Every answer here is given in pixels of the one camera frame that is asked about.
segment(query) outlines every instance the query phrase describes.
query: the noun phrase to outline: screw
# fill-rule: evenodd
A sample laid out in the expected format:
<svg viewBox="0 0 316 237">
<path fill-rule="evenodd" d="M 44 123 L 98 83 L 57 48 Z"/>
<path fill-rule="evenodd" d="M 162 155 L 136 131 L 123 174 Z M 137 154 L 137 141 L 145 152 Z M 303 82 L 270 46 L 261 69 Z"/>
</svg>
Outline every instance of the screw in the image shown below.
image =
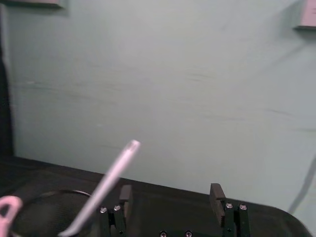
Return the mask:
<svg viewBox="0 0 316 237">
<path fill-rule="evenodd" d="M 118 211 L 118 210 L 120 210 L 120 206 L 119 205 L 114 207 L 114 211 Z"/>
<path fill-rule="evenodd" d="M 165 231 L 160 232 L 160 237 L 167 237 L 167 233 Z"/>
<path fill-rule="evenodd" d="M 192 232 L 191 231 L 187 231 L 185 234 L 185 237 L 192 237 Z"/>
<path fill-rule="evenodd" d="M 232 208 L 233 205 L 232 205 L 231 203 L 226 203 L 226 207 L 227 207 L 227 208 Z"/>
<path fill-rule="evenodd" d="M 101 213 L 104 213 L 104 212 L 106 212 L 106 211 L 107 211 L 107 208 L 106 208 L 106 207 L 101 207 L 101 208 L 100 208 L 100 212 L 101 212 Z"/>
<path fill-rule="evenodd" d="M 241 210 L 247 210 L 247 206 L 246 206 L 246 205 L 240 205 L 239 208 L 240 208 Z"/>
</svg>

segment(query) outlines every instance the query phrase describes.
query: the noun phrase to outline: wall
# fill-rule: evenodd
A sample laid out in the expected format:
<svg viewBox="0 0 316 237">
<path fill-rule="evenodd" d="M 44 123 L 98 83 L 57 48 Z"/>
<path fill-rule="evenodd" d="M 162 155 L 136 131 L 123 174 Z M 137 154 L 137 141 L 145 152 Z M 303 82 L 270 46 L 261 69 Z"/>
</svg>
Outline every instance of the wall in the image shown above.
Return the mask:
<svg viewBox="0 0 316 237">
<path fill-rule="evenodd" d="M 316 153 L 316 33 L 291 29 L 294 3 L 10 8 L 18 155 L 104 172 L 138 139 L 127 178 L 287 210 Z M 298 217 L 315 231 L 312 186 Z"/>
</svg>

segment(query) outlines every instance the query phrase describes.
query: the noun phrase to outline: black table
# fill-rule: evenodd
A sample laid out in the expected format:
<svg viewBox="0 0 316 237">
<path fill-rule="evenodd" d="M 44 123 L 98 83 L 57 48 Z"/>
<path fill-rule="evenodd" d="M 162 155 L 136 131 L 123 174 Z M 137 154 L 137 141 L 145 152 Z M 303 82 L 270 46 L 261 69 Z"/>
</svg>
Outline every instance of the black table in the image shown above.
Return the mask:
<svg viewBox="0 0 316 237">
<path fill-rule="evenodd" d="M 13 194 L 23 201 L 58 189 L 92 192 L 102 174 L 44 162 L 0 158 L 0 197 Z M 221 236 L 221 228 L 210 207 L 209 196 L 128 179 L 121 179 L 103 205 L 112 208 L 119 199 L 122 185 L 133 187 L 130 236 L 155 237 L 161 230 L 193 230 Z M 230 199 L 232 204 L 238 200 Z M 292 215 L 274 207 L 245 202 L 254 237 L 311 237 Z"/>
</svg>

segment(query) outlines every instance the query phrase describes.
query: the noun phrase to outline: pink clip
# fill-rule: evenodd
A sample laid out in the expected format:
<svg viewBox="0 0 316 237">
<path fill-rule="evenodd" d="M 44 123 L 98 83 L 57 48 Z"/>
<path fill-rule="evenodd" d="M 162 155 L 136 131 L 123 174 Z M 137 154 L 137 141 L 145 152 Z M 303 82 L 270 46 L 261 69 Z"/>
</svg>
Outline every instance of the pink clip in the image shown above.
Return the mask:
<svg viewBox="0 0 316 237">
<path fill-rule="evenodd" d="M 5 196 L 0 198 L 0 210 L 3 207 L 8 206 L 6 215 L 0 215 L 0 237 L 7 237 L 9 227 L 22 205 L 22 200 L 15 196 Z"/>
</svg>

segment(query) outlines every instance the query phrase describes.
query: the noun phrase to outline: white stylus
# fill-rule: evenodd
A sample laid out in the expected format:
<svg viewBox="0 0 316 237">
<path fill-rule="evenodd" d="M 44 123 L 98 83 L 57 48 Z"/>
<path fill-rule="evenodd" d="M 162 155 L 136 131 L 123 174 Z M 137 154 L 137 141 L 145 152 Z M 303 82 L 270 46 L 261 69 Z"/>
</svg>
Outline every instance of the white stylus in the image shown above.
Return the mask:
<svg viewBox="0 0 316 237">
<path fill-rule="evenodd" d="M 128 167 L 139 147 L 140 142 L 135 140 L 132 140 L 127 144 L 118 158 L 114 161 L 109 171 L 103 176 L 102 180 L 93 191 L 91 197 L 85 203 L 83 208 L 80 210 L 74 221 L 66 230 L 58 234 L 59 237 L 74 236 L 81 231 L 86 221 L 89 219 L 92 213 L 96 211 L 103 199 L 117 183 L 120 175 Z"/>
</svg>

